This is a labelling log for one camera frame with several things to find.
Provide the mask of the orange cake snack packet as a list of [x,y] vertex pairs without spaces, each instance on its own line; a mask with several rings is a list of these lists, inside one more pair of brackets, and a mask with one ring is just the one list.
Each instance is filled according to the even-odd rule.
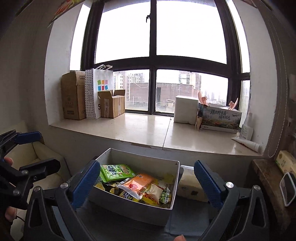
[[118,184],[117,187],[127,192],[133,198],[140,200],[143,196],[144,191],[152,183],[154,177],[140,173],[122,183]]

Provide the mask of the beige orange snack bag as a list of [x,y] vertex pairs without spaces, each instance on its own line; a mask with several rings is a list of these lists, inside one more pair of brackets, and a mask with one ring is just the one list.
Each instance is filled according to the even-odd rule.
[[151,197],[154,201],[159,203],[159,199],[161,197],[161,194],[163,193],[163,189],[159,188],[155,184],[151,184],[149,189],[146,190],[146,194]]

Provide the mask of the dark wooden side table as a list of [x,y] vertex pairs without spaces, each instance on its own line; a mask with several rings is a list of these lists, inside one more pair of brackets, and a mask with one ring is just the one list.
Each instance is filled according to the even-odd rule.
[[288,211],[283,202],[280,191],[280,181],[283,173],[278,168],[274,160],[253,159],[251,166],[262,183],[277,218],[278,225],[281,230],[286,230],[290,225],[293,212]]

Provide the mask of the blue grey table cloth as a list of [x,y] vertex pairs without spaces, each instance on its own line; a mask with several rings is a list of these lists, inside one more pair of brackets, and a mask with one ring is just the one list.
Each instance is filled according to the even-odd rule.
[[179,235],[198,240],[210,224],[209,208],[205,202],[178,196],[164,227],[121,216],[89,200],[76,213],[95,240],[174,240]]

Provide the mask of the beige tissue pack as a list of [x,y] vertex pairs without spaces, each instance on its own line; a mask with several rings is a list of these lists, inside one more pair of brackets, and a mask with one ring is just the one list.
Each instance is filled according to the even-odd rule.
[[208,202],[208,198],[197,180],[194,167],[181,165],[182,176],[177,187],[177,196],[201,202]]

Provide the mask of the white open storage box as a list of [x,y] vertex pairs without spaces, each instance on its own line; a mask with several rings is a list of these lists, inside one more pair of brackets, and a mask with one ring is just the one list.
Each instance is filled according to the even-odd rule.
[[126,164],[137,173],[146,173],[158,178],[164,178],[166,174],[173,175],[174,183],[171,189],[172,198],[169,208],[154,207],[127,200],[95,186],[88,196],[89,201],[111,212],[151,225],[166,226],[175,202],[180,169],[179,161],[147,157],[112,148],[101,154],[96,161],[101,165]]

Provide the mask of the yellow snack packet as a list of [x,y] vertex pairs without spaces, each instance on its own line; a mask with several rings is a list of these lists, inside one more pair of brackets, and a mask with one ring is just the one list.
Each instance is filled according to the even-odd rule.
[[[165,180],[155,179],[155,180],[152,181],[151,184],[155,184],[155,185],[157,185],[159,188],[161,188],[163,190],[166,187],[168,187],[170,189],[170,191],[172,189],[171,184],[167,183]],[[156,201],[154,201],[151,197],[149,197],[146,194],[146,190],[144,191],[143,196],[142,196],[142,198],[140,200],[142,203],[145,203],[145,204],[150,205],[150,206],[164,207],[164,208],[168,208],[168,205],[171,204],[171,203],[168,203],[168,204],[160,204],[160,203],[157,203]]]

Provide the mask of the tissue pack on side table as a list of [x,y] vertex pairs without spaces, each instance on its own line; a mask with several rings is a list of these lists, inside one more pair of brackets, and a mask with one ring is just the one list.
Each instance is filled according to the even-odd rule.
[[283,174],[290,173],[296,176],[296,160],[291,153],[288,151],[280,151],[275,162]]

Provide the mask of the large brown cardboard box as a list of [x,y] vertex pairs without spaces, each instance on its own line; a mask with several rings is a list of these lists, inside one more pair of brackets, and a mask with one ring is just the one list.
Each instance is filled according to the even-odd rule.
[[85,119],[85,71],[70,71],[62,75],[61,93],[64,118]]

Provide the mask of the white tube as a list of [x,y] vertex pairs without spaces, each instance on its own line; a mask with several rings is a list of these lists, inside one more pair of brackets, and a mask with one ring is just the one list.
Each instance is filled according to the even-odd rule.
[[259,149],[260,149],[260,144],[257,144],[256,142],[253,141],[249,141],[247,139],[244,138],[240,138],[240,137],[232,137],[232,140],[236,141],[237,143],[242,144],[243,146],[259,153]]

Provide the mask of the white green snack packet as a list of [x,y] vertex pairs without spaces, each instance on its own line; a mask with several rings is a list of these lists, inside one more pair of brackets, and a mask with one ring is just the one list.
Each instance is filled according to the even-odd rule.
[[171,202],[171,191],[168,187],[166,187],[161,193],[161,197],[159,198],[160,204],[168,204]]

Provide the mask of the white plastic bottle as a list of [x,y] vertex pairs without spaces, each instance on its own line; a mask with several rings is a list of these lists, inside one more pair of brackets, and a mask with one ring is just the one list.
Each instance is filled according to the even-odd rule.
[[253,114],[249,112],[246,116],[244,124],[241,127],[240,138],[251,140],[253,134]]

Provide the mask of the small open cardboard box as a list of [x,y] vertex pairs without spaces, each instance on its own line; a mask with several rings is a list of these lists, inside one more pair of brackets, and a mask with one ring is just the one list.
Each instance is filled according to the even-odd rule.
[[98,92],[102,118],[116,118],[125,113],[125,89]]

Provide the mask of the white dotted paper bag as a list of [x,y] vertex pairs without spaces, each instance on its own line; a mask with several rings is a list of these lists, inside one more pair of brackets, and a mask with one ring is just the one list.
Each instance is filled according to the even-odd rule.
[[111,65],[100,65],[85,70],[85,112],[86,118],[101,117],[99,91],[113,90],[113,71]]

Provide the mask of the printed landscape carton box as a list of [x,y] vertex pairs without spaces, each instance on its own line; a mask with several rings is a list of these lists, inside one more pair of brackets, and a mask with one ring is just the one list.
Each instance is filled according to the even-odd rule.
[[199,104],[198,117],[201,118],[202,130],[237,133],[242,113],[236,109],[229,110],[226,106],[215,107]]

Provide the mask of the white foam box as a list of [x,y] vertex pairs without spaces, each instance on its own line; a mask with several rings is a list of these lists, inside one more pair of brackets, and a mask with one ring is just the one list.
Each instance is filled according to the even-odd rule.
[[175,98],[174,122],[195,125],[199,100],[178,95]]

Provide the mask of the pink figurine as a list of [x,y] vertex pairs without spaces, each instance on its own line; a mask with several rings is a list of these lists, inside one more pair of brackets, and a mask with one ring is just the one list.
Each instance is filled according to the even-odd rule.
[[197,97],[199,100],[199,103],[204,106],[212,106],[216,108],[222,108],[227,110],[234,110],[238,104],[238,98],[236,101],[230,101],[228,104],[225,100],[221,99],[208,99],[206,95],[204,95],[201,90],[198,91]]

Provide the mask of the black window frame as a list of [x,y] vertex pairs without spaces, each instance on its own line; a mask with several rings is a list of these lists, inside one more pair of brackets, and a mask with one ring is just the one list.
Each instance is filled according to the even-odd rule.
[[[97,34],[101,22],[102,13],[106,1],[94,1],[90,8],[83,39],[81,69],[91,69],[99,66],[95,63],[95,51],[97,48]],[[150,2],[150,12],[147,19],[150,20],[149,30],[149,56],[127,59],[117,59],[104,62],[113,67],[114,71],[123,70],[149,70],[149,100],[148,109],[144,114],[162,115],[156,110],[156,83],[157,70],[184,70],[199,72],[228,79],[227,100],[240,97],[241,82],[250,79],[250,73],[242,72],[241,53],[237,31],[230,9],[226,1],[215,1],[225,39],[227,62],[225,64],[200,58],[185,56],[157,55],[157,1]]]

